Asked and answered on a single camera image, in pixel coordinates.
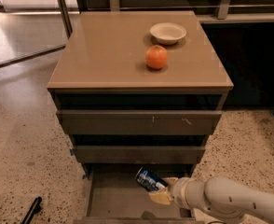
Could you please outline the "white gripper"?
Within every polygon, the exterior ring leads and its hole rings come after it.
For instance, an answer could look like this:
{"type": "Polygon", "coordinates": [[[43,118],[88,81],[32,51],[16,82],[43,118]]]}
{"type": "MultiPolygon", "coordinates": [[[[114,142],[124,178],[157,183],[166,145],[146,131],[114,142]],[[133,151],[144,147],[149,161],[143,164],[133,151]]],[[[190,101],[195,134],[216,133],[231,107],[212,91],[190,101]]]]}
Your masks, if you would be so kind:
{"type": "Polygon", "coordinates": [[[187,185],[193,181],[193,178],[165,177],[164,181],[171,186],[171,192],[168,188],[151,191],[148,193],[150,200],[163,205],[170,205],[173,200],[180,208],[190,209],[191,206],[187,202],[185,192],[187,185]]]}

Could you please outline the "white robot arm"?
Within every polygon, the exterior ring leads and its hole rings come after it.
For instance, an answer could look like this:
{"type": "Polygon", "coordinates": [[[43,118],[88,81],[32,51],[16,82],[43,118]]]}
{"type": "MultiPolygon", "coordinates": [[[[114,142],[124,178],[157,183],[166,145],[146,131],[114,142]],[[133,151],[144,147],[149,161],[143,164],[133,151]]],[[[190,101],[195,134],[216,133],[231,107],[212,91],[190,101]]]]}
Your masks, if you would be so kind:
{"type": "Polygon", "coordinates": [[[250,189],[225,177],[207,181],[171,177],[166,181],[166,188],[149,193],[154,203],[198,209],[226,224],[240,224],[246,215],[274,224],[274,194],[250,189]]]}

